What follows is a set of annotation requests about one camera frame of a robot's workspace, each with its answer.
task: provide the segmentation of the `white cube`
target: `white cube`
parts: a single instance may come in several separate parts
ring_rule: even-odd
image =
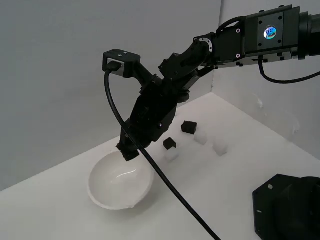
[[[201,145],[205,145],[208,141],[208,137],[205,131],[196,131],[194,134],[194,140]]]
[[[175,148],[172,147],[170,148],[168,151],[166,151],[164,158],[168,161],[168,162],[172,162],[173,160],[175,160],[177,157],[179,157],[179,151]]]
[[[228,152],[228,145],[222,139],[215,139],[213,141],[213,150],[218,154],[219,157],[225,155]]]

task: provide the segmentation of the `cable connector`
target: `cable connector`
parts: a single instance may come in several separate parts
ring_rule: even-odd
[[[110,72],[116,72],[122,67],[122,64],[117,61],[111,61],[106,65],[106,70]]]

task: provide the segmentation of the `small block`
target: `small block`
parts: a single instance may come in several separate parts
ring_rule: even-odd
[[[168,139],[164,140],[163,141],[163,146],[169,150],[171,149],[172,147],[175,147],[177,148],[177,143],[171,138],[169,137]]]
[[[213,150],[218,154],[219,157],[225,155],[228,152],[228,145],[221,141],[215,140],[213,143]]]
[[[187,134],[195,134],[197,131],[197,123],[193,121],[184,121],[181,125],[181,130]]]
[[[172,162],[179,157],[179,152],[176,148],[172,147],[165,153],[164,157],[168,162]]]
[[[201,145],[205,145],[208,141],[208,137],[205,131],[197,131],[194,134],[194,140]]]

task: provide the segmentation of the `white bowl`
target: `white bowl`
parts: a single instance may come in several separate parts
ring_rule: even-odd
[[[143,155],[126,161],[116,151],[93,168],[88,194],[99,207],[109,210],[133,208],[150,191],[155,172]]]

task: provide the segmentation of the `black cable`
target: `black cable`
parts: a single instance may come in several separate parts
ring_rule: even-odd
[[[131,134],[130,130],[128,129],[126,123],[122,119],[121,115],[119,114],[117,107],[114,103],[114,100],[111,95],[110,91],[110,85],[109,85],[109,75],[113,71],[117,71],[121,65],[117,66],[117,62],[110,62],[108,65],[110,65],[110,69],[107,69],[104,74],[104,88],[106,97],[108,98],[108,102],[110,104],[111,110],[113,111],[116,119],[120,123],[122,129],[124,132],[128,135],[129,139],[133,142],[133,144],[140,150],[140,152],[144,155],[144,157],[148,160],[148,162],[151,164],[151,166],[154,168],[156,173],[160,176],[162,181],[165,183],[165,185],[171,190],[171,192],[176,196],[176,198],[182,203],[182,205],[194,216],[194,218],[202,225],[202,227],[209,233],[211,237],[215,240],[221,240],[215,232],[207,225],[207,223],[199,216],[199,214],[189,205],[189,203],[184,199],[184,197],[178,192],[178,190],[172,185],[172,183],[169,181],[169,179],[166,177],[166,175],[162,172],[162,170],[159,168],[159,166],[156,164],[156,162],[153,160],[153,158],[149,155],[149,153],[146,151],[144,146],[142,146],[138,141],[136,141],[135,137]]]
[[[297,78],[297,79],[283,80],[283,81],[282,80],[275,80],[275,79],[272,79],[272,78],[268,77],[265,74],[265,70],[264,70],[262,59],[258,60],[258,65],[259,65],[259,70],[260,70],[260,74],[262,75],[262,77],[264,79],[268,80],[269,82],[274,83],[274,84],[295,84],[295,83],[300,83],[300,82],[303,82],[303,81],[306,81],[306,80],[309,80],[309,79],[313,79],[315,77],[320,76],[320,71],[319,71],[319,72],[317,72],[315,74],[312,74],[310,76],[305,76],[305,77],[301,77],[301,78]]]
[[[235,18],[232,18],[232,19],[226,21],[225,23],[223,23],[221,26],[218,27],[218,29],[216,30],[216,34],[218,35],[223,29],[228,27],[230,24],[234,24],[236,22],[241,22],[245,18],[246,18],[245,16],[238,16],[238,17],[235,17]]]

